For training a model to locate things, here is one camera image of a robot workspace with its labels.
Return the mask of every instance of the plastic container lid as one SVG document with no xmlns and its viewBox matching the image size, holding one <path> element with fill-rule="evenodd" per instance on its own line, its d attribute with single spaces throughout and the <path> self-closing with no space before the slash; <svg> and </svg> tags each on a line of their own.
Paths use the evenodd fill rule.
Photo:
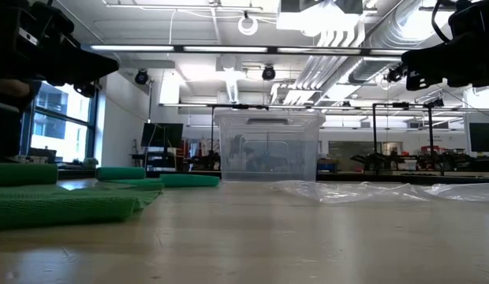
<svg viewBox="0 0 489 284">
<path fill-rule="evenodd" d="M 280 126 L 319 127 L 325 122 L 320 112 L 285 110 L 220 110 L 215 112 L 215 122 L 219 127 L 240 126 Z"/>
</svg>

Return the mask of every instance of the table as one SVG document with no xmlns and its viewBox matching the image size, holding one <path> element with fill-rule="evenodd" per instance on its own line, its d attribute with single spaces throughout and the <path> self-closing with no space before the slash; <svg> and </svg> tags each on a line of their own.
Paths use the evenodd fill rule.
<svg viewBox="0 0 489 284">
<path fill-rule="evenodd" d="M 489 204 L 325 205 L 230 183 L 165 191 L 128 222 L 0 232 L 0 283 L 469 282 L 489 283 Z"/>
</svg>

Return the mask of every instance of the green rolled foam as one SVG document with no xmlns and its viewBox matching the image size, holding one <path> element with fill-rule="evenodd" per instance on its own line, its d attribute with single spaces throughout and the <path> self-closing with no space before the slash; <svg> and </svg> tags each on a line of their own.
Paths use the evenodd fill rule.
<svg viewBox="0 0 489 284">
<path fill-rule="evenodd" d="M 203 187 L 217 186 L 220 182 L 218 177 L 210 177 L 195 174 L 163 174 L 160 181 L 164 187 Z"/>
<path fill-rule="evenodd" d="M 111 182 L 122 185 L 158 185 L 159 189 L 164 187 L 164 184 L 158 178 L 145 178 L 142 180 L 107 180 L 105 182 Z"/>
<path fill-rule="evenodd" d="M 0 186 L 53 185 L 57 178 L 57 165 L 0 163 Z"/>
<path fill-rule="evenodd" d="M 146 178 L 146 172 L 140 167 L 100 167 L 96 177 L 98 181 L 139 180 Z"/>
</svg>

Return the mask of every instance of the green foam mat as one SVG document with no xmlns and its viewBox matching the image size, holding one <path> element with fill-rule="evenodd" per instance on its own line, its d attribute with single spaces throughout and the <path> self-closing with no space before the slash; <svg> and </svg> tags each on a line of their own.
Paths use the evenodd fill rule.
<svg viewBox="0 0 489 284">
<path fill-rule="evenodd" d="M 53 185 L 57 177 L 57 165 L 0 163 L 0 186 Z"/>
<path fill-rule="evenodd" d="M 127 189 L 57 185 L 0 188 L 0 230 L 125 220 L 161 193 L 150 186 Z"/>
<path fill-rule="evenodd" d="M 166 188 L 218 186 L 220 178 L 195 174 L 163 174 L 160 181 Z"/>
<path fill-rule="evenodd" d="M 144 168 L 139 167 L 100 167 L 95 177 L 98 181 L 132 180 L 146 178 Z"/>
</svg>

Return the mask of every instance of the clear plastic sheet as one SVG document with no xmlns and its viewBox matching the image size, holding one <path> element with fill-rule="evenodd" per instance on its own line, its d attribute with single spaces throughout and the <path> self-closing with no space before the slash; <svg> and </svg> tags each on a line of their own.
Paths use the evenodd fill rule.
<svg viewBox="0 0 489 284">
<path fill-rule="evenodd" d="M 281 189 L 325 204 L 354 201 L 429 201 L 461 200 L 489 202 L 489 184 L 433 185 L 315 183 L 308 181 L 278 181 L 271 188 Z"/>
</svg>

